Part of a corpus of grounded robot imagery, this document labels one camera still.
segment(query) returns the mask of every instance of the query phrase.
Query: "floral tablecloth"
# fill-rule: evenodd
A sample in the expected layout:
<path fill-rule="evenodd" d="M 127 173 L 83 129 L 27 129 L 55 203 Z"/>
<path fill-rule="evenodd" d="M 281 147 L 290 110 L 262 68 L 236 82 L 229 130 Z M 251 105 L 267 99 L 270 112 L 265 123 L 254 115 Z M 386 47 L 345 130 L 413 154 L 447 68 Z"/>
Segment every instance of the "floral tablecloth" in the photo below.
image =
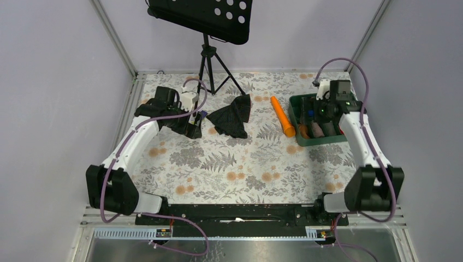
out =
<path fill-rule="evenodd" d="M 166 196 L 171 204 L 312 203 L 321 192 L 343 191 L 355 172 L 347 142 L 300 147 L 287 138 L 270 104 L 275 96 L 288 110 L 289 98 L 316 93 L 312 73 L 234 74 L 251 94 L 248 139 L 219 135 L 209 120 L 203 137 L 190 140 L 163 128 L 149 143 L 132 179 L 141 191 Z M 225 74 L 214 74 L 218 86 Z M 148 75 L 140 103 L 154 97 L 157 86 L 180 90 L 194 74 Z M 323 73 L 322 78 L 349 79 L 348 73 Z M 194 90 L 196 82 L 190 82 Z M 206 112 L 229 105 L 240 93 L 231 80 L 215 96 Z"/>

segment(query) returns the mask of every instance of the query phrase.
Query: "folded cloth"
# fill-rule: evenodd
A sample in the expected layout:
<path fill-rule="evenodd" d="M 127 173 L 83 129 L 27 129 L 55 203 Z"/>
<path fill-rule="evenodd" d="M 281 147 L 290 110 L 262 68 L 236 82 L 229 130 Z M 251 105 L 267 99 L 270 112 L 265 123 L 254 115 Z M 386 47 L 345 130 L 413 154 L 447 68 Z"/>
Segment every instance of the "folded cloth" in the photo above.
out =
<path fill-rule="evenodd" d="M 232 138 L 247 138 L 244 122 L 249 122 L 251 114 L 251 97 L 249 94 L 236 97 L 230 105 L 207 115 L 219 134 Z"/>

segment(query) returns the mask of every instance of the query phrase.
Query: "black music stand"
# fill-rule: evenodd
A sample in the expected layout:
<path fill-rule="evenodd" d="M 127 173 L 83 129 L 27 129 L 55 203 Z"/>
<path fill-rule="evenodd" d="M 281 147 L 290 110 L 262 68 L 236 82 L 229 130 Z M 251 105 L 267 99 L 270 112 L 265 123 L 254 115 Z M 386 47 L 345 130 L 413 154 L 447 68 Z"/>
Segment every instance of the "black music stand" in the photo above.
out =
<path fill-rule="evenodd" d="M 202 45 L 199 79 L 203 79 L 207 61 L 211 86 L 209 92 L 217 93 L 231 78 L 244 95 L 245 92 L 217 54 L 217 48 L 209 45 L 209 36 L 236 45 L 246 43 L 249 40 L 251 5 L 252 0 L 149 0 L 148 14 L 203 33 L 204 44 Z M 214 88 L 212 75 L 211 58 L 213 57 L 217 58 L 228 74 L 217 89 Z"/>

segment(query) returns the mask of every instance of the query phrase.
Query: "orange cylinder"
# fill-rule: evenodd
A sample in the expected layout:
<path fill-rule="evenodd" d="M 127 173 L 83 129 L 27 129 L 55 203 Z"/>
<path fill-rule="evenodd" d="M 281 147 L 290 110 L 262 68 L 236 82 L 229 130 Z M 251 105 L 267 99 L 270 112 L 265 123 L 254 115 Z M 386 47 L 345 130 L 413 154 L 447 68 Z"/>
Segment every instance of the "orange cylinder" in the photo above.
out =
<path fill-rule="evenodd" d="M 272 106 L 274 107 L 276 116 L 280 120 L 281 126 L 283 127 L 283 132 L 284 134 L 292 138 L 293 136 L 296 135 L 296 130 L 294 129 L 293 125 L 290 123 L 288 120 L 288 117 L 284 113 L 283 109 L 281 108 L 280 102 L 276 99 L 276 97 L 271 97 L 270 102 L 272 103 Z"/>

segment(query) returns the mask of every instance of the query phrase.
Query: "gray wall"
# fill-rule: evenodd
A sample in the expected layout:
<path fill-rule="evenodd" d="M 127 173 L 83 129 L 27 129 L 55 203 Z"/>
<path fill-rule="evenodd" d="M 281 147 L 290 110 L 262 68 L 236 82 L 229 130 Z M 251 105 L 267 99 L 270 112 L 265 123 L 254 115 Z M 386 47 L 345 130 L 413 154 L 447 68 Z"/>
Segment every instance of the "gray wall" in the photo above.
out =
<path fill-rule="evenodd" d="M 144 1 L 101 2 L 137 69 L 199 70 L 201 33 L 149 16 Z M 249 41 L 211 44 L 230 69 L 317 70 L 333 57 L 354 54 L 380 2 L 254 0 Z"/>
<path fill-rule="evenodd" d="M 89 1 L 0 2 L 0 261 L 64 261 L 130 76 Z"/>
<path fill-rule="evenodd" d="M 444 2 L 393 1 L 359 61 L 372 129 L 406 175 L 399 201 L 420 261 L 462 254 L 463 2 Z"/>

